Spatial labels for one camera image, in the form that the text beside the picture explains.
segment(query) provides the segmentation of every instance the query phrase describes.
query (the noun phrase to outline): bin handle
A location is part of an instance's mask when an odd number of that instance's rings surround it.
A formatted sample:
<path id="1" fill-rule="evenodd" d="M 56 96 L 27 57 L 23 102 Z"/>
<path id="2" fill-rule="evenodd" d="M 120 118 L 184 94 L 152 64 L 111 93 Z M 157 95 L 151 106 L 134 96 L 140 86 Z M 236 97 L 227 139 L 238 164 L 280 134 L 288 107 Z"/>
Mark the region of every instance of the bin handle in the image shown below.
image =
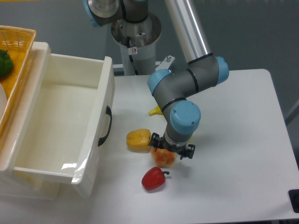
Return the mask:
<path id="1" fill-rule="evenodd" d="M 106 108 L 106 114 L 108 114 L 110 116 L 110 123 L 109 123 L 109 128 L 108 128 L 108 132 L 107 134 L 102 137 L 102 138 L 99 138 L 99 142 L 98 142 L 98 146 L 101 146 L 104 144 L 104 142 L 106 141 L 106 139 L 108 138 L 108 135 L 110 133 L 110 130 L 111 130 L 111 124 L 112 124 L 112 112 L 111 112 L 111 109 L 109 106 L 107 106 Z"/>

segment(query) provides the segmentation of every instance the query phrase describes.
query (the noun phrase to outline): green bell pepper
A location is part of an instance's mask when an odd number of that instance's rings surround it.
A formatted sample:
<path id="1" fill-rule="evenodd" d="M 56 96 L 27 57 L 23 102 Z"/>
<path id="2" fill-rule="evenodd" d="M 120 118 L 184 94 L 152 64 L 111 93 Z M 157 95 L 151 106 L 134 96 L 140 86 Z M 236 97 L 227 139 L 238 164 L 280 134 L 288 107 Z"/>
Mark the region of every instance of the green bell pepper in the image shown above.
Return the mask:
<path id="1" fill-rule="evenodd" d="M 7 76 L 14 69 L 14 63 L 10 59 L 7 50 L 0 49 L 0 77 Z"/>

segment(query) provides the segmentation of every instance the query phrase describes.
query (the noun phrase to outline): white plastic bin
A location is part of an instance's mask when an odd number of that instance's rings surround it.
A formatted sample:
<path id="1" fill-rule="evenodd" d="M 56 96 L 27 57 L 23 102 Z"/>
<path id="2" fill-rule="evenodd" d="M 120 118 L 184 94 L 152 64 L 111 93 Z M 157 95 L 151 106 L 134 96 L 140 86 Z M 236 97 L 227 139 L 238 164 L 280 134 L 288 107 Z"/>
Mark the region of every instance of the white plastic bin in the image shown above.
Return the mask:
<path id="1" fill-rule="evenodd" d="M 32 100 L 34 106 L 28 107 L 31 111 L 27 117 L 23 115 L 28 120 L 22 128 L 23 136 L 15 141 L 18 147 L 12 147 L 10 162 L 2 172 L 6 171 L 7 178 L 12 168 L 12 177 L 24 179 L 33 188 L 36 182 L 40 186 L 68 183 L 87 197 L 100 162 L 99 138 L 108 136 L 112 121 L 112 60 L 51 54 L 45 66 L 39 91 L 28 97 L 36 101 Z M 18 130 L 8 135 L 8 141 L 13 142 Z"/>

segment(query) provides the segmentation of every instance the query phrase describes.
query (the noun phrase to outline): blue joint cap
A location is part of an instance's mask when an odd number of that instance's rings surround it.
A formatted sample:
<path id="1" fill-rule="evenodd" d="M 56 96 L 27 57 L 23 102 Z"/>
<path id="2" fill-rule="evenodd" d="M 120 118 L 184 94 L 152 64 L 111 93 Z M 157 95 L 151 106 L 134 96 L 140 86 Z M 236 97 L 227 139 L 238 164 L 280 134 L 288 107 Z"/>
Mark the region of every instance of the blue joint cap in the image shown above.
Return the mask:
<path id="1" fill-rule="evenodd" d="M 218 81 L 217 84 L 223 83 L 225 80 L 227 80 L 228 75 L 229 75 L 229 68 L 228 68 L 228 64 L 225 62 L 223 57 L 215 57 L 218 61 L 218 65 L 219 65 L 219 77 L 218 77 Z"/>
<path id="2" fill-rule="evenodd" d="M 174 105 L 170 113 L 172 127 L 180 134 L 190 135 L 199 125 L 201 113 L 191 101 L 182 100 Z"/>
<path id="3" fill-rule="evenodd" d="M 87 12 L 87 15 L 88 15 L 90 21 L 92 22 L 93 27 L 99 27 L 99 24 L 94 20 L 93 15 L 90 12 L 90 9 L 88 7 L 88 0 L 83 0 L 83 4 L 84 4 L 85 10 Z"/>
<path id="4" fill-rule="evenodd" d="M 159 82 L 161 82 L 161 80 L 169 74 L 171 74 L 171 71 L 169 71 L 169 69 L 160 69 L 150 75 L 148 79 L 148 86 L 151 95 L 154 95 L 155 88 L 159 84 Z"/>

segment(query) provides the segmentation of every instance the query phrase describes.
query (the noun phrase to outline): black cable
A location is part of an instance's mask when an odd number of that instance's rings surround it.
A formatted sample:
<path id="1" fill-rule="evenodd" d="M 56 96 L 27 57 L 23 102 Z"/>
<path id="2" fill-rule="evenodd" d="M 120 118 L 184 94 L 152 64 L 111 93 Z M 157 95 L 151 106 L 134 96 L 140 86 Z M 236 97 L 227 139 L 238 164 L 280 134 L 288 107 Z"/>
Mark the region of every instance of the black cable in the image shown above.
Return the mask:
<path id="1" fill-rule="evenodd" d="M 127 37 L 127 48 L 129 49 L 130 48 L 130 37 L 128 36 Z M 130 62 L 132 63 L 132 65 L 133 65 L 133 69 L 134 69 L 134 71 L 135 71 L 135 75 L 139 75 L 139 72 L 137 71 L 137 68 L 135 67 L 135 65 L 134 65 L 134 60 L 133 60 L 133 57 L 132 57 L 132 55 L 129 55 L 129 58 L 130 58 Z"/>

